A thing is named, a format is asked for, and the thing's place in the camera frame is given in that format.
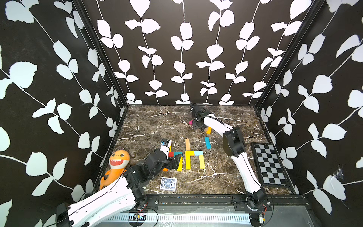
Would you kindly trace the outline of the teal block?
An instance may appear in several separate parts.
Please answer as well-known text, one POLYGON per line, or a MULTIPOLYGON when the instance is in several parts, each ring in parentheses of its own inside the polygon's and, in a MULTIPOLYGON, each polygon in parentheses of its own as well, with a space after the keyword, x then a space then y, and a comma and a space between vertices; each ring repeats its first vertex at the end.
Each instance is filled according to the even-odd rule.
POLYGON ((177 155, 182 155, 182 152, 174 152, 173 155, 176 157, 177 155))

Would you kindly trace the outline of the yellow plank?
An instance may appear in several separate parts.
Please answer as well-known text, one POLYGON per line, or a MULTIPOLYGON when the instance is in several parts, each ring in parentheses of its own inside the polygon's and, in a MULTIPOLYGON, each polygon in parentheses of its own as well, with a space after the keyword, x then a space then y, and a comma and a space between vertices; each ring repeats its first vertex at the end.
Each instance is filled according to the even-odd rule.
POLYGON ((185 165, 186 165, 186 170, 191 170, 191 157, 190 156, 186 155, 185 165))
POLYGON ((179 165, 177 168, 178 172, 182 172, 182 170, 183 170, 182 166, 183 166, 183 157, 180 158, 179 165))

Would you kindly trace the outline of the amber yellow short block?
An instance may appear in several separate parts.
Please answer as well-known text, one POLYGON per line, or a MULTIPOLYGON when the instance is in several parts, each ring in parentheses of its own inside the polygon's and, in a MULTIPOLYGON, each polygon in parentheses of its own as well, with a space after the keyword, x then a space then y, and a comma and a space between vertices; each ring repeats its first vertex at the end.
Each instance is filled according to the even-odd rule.
POLYGON ((195 156, 195 153, 194 151, 185 151, 185 156, 186 157, 195 156))

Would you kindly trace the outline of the natural wood short block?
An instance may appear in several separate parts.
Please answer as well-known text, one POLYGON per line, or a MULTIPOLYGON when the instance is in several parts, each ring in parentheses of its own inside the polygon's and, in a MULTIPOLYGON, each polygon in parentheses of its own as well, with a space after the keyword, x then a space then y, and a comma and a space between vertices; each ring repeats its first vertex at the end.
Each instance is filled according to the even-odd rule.
POLYGON ((186 151, 191 151, 190 139, 185 139, 185 149, 186 151))

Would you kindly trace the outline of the light blue block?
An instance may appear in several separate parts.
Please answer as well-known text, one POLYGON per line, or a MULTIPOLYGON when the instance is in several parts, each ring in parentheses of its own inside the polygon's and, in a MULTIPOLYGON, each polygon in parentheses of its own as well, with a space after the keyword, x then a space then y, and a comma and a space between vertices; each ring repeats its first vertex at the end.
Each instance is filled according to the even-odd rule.
POLYGON ((204 153, 203 153, 203 151, 201 150, 201 151, 194 151, 194 156, 203 156, 204 155, 204 153))

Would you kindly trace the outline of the cyan long block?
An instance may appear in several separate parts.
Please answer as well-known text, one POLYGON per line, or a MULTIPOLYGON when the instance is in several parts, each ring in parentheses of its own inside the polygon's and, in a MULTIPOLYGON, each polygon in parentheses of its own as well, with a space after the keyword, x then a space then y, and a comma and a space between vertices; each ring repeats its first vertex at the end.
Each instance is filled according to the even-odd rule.
POLYGON ((209 137, 205 137, 204 139, 205 139, 206 148, 211 149, 211 143, 209 137))

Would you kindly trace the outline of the yellow-green long block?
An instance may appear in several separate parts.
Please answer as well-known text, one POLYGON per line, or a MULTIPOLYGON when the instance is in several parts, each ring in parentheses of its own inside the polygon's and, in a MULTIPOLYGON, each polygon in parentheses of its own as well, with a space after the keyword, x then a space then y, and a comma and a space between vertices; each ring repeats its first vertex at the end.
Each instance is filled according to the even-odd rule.
POLYGON ((199 167, 200 169, 205 169, 204 155, 199 155, 199 167))

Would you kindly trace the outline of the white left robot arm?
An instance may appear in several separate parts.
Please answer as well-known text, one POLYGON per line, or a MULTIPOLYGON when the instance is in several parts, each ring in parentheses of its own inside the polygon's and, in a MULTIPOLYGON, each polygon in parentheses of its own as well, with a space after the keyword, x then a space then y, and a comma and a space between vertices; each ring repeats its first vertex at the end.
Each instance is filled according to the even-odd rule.
POLYGON ((130 166, 113 183, 77 203, 57 207, 56 227, 94 227, 109 217, 147 203, 143 188, 163 169, 177 170, 182 155, 173 158, 156 149, 147 158, 130 166))

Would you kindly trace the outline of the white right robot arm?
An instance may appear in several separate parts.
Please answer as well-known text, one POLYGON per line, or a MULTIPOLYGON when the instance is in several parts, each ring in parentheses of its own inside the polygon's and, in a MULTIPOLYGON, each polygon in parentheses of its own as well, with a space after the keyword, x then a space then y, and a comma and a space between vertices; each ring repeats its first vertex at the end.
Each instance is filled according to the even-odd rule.
POLYGON ((204 130, 210 127, 223 137, 224 152, 232 158, 244 182, 248 198, 259 204, 266 198, 266 193, 256 178, 248 161, 245 141, 239 127, 232 127, 208 111, 205 107, 190 104, 194 129, 204 130))

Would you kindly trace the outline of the blue playing card box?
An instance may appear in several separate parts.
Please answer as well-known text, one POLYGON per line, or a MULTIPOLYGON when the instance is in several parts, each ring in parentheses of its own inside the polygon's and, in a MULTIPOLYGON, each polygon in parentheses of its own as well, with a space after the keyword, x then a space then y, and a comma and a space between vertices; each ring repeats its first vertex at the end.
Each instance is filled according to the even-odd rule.
POLYGON ((162 177, 160 183, 160 190, 166 191, 176 191, 177 179, 176 178, 168 178, 162 177))

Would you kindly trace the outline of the orange plush toy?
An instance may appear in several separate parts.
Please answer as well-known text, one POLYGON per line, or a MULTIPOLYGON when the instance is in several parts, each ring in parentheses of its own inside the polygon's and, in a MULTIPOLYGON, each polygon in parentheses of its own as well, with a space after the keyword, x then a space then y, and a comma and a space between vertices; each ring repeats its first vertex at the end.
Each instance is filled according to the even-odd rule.
POLYGON ((117 180, 123 174, 129 161, 130 155, 127 151, 115 151, 109 158, 110 170, 101 178, 99 189, 102 190, 117 180))

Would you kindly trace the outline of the black white checkerboard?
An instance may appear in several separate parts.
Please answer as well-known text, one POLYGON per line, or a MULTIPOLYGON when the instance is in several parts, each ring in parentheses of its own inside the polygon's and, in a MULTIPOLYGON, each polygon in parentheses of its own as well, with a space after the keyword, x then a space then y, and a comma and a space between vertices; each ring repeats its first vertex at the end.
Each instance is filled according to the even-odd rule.
POLYGON ((252 143, 252 153, 263 186, 288 187, 288 179, 274 146, 267 143, 252 143))

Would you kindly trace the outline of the black metal base rail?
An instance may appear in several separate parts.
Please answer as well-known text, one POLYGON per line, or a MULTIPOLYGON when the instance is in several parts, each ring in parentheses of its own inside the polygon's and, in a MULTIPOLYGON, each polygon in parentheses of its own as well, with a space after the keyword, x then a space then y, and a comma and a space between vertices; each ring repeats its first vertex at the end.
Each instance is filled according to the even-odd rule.
POLYGON ((272 211, 278 206, 308 206, 309 202, 301 195, 268 195, 257 210, 248 208, 245 194, 147 194, 148 208, 158 210, 162 205, 172 206, 232 206, 235 211, 257 213, 272 211))

